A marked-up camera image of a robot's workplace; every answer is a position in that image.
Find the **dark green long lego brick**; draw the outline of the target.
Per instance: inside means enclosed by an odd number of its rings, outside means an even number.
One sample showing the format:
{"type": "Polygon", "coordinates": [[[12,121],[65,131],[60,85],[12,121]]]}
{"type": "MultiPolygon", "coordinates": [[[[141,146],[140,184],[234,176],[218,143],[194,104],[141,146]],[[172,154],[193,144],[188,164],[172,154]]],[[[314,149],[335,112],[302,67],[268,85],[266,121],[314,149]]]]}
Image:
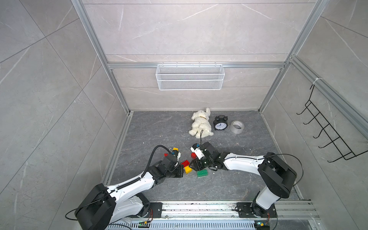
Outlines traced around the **dark green long lego brick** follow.
{"type": "Polygon", "coordinates": [[[207,175],[208,175],[208,171],[206,169],[197,171],[197,177],[198,178],[204,177],[204,176],[207,176],[207,175]]]}

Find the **yellow square lego brick bottom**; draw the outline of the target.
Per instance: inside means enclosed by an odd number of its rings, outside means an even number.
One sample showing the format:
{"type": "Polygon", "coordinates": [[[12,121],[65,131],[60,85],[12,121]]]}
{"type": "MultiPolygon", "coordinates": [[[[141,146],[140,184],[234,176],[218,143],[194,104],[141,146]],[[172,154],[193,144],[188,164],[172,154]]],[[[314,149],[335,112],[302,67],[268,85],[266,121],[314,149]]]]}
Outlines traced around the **yellow square lego brick bottom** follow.
{"type": "Polygon", "coordinates": [[[189,166],[186,166],[186,167],[184,168],[184,170],[185,170],[185,173],[186,173],[186,174],[189,174],[190,172],[192,172],[192,168],[190,168],[189,166]]]}

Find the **red square lego brick bottom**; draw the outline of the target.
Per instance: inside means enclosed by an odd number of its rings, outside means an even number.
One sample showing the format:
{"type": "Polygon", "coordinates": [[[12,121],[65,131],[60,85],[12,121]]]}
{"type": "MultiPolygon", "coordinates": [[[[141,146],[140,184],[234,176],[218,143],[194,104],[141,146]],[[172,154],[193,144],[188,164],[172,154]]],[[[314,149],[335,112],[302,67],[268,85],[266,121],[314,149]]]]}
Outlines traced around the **red square lego brick bottom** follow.
{"type": "Polygon", "coordinates": [[[185,167],[190,165],[190,162],[188,160],[186,160],[183,163],[181,163],[181,165],[185,168],[185,167]]]}

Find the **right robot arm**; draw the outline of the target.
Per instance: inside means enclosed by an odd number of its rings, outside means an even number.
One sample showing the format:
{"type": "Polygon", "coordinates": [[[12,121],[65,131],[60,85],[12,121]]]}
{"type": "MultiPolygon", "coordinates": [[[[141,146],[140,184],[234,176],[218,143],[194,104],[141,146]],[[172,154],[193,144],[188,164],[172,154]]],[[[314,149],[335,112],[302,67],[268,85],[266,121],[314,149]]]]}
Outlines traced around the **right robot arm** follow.
{"type": "Polygon", "coordinates": [[[265,188],[258,192],[251,213],[258,218],[270,213],[272,205],[281,198],[289,198],[297,173],[278,155],[268,152],[265,156],[242,156],[230,152],[205,155],[191,161],[189,167],[196,172],[211,170],[238,170],[260,176],[265,188]]]}

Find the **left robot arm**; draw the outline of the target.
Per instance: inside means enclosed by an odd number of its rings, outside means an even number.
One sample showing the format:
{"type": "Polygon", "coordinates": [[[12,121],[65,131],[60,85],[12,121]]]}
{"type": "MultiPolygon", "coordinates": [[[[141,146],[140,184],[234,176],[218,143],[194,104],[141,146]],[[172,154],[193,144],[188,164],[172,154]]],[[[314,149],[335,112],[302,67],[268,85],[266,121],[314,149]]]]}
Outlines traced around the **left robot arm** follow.
{"type": "Polygon", "coordinates": [[[168,155],[123,183],[96,185],[74,215],[83,230],[104,230],[125,217],[143,217],[149,210],[150,202],[142,192],[161,184],[166,178],[182,178],[183,173],[184,166],[174,155],[168,155]]]}

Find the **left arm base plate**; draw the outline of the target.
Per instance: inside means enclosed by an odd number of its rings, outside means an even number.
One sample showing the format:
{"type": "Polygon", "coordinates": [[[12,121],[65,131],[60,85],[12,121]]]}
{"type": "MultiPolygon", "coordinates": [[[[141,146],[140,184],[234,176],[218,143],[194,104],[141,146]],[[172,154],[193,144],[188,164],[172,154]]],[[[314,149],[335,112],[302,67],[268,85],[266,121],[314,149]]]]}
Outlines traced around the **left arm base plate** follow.
{"type": "Polygon", "coordinates": [[[143,208],[137,215],[128,215],[129,218],[161,218],[163,211],[163,203],[151,202],[143,205],[143,208]]]}

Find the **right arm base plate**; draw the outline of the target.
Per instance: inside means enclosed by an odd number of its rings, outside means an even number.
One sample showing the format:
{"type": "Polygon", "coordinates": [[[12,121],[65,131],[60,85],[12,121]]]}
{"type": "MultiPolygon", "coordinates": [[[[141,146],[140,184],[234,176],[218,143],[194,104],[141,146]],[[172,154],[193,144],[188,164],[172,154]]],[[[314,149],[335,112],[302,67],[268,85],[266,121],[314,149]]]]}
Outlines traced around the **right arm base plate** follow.
{"type": "Polygon", "coordinates": [[[272,204],[269,209],[263,209],[256,203],[238,202],[234,210],[238,212],[240,218],[276,218],[278,216],[275,204],[272,204]]]}

